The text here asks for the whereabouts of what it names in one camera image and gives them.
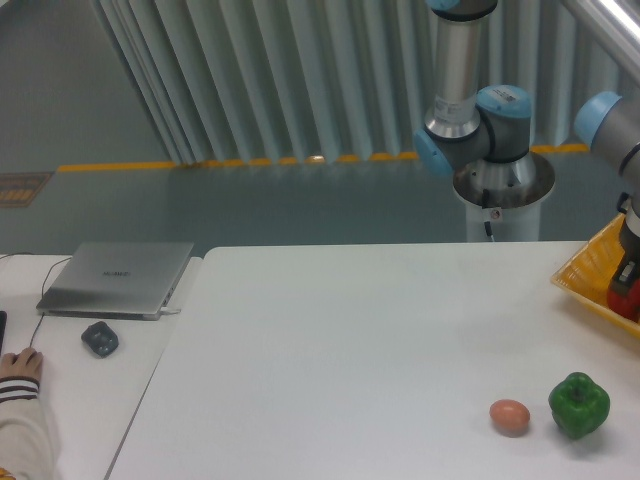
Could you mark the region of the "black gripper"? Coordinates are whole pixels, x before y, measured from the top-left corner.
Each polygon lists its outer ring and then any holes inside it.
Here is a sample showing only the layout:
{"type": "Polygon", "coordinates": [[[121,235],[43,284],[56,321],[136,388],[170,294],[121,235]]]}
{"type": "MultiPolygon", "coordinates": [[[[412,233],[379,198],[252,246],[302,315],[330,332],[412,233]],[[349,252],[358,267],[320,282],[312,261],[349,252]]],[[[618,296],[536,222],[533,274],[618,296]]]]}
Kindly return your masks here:
{"type": "Polygon", "coordinates": [[[607,305],[615,313],[639,312],[639,201],[622,193],[617,209],[624,215],[619,233],[623,256],[607,290],[607,305]]]}

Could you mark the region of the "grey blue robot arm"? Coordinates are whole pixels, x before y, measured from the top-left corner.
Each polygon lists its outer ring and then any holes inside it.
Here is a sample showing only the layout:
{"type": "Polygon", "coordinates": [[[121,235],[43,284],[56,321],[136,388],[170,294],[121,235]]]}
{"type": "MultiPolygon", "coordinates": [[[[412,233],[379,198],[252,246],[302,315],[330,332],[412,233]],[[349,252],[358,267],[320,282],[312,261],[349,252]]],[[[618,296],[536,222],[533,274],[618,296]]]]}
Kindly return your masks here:
{"type": "MultiPolygon", "coordinates": [[[[494,1],[431,1],[437,17],[436,86],[432,107],[414,133],[420,160],[453,175],[459,197],[483,214],[542,200],[553,173],[529,154],[529,95],[511,85],[478,88],[479,40],[494,1]]],[[[579,110],[574,131],[587,148],[629,183],[617,209],[623,256],[607,279],[606,305],[639,319],[639,102],[604,91],[579,110]]]]}

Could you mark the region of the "cream sleeved forearm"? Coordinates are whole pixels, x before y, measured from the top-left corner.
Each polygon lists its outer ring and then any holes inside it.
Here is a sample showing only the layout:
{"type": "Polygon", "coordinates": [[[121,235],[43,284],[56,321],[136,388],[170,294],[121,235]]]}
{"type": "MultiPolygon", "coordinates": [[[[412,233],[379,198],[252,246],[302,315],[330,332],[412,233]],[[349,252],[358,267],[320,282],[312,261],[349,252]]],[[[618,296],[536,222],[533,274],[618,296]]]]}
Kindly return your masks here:
{"type": "Polygon", "coordinates": [[[1,478],[52,479],[54,456],[39,382],[9,376],[1,380],[1,478]]]}

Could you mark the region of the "person's hand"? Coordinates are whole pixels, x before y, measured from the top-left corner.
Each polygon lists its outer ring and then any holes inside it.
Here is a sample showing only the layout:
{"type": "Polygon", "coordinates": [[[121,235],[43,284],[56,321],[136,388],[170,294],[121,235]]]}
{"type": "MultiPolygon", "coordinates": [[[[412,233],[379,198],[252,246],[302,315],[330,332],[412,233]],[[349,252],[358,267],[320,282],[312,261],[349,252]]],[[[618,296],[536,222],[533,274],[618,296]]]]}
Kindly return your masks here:
{"type": "Polygon", "coordinates": [[[44,355],[32,347],[20,353],[6,353],[1,357],[1,380],[26,379],[40,384],[44,355]]]}

